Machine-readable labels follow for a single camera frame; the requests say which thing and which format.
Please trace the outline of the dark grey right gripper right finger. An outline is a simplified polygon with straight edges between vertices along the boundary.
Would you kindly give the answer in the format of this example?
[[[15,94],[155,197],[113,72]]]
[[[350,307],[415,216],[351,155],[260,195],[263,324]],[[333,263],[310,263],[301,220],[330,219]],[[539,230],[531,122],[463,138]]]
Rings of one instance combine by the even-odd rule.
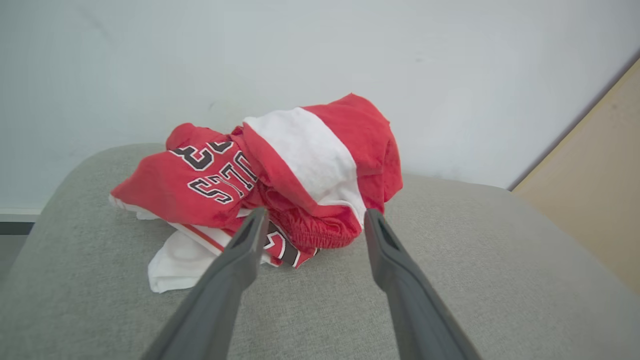
[[[384,215],[365,213],[372,277],[387,297],[402,360],[478,360],[480,354]]]

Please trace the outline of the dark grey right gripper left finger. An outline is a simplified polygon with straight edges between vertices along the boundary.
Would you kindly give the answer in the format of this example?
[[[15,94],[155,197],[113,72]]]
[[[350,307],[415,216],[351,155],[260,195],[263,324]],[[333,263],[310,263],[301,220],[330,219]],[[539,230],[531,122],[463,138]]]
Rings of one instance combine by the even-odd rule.
[[[243,292],[256,280],[269,226],[253,210],[147,348],[144,360],[225,360]]]

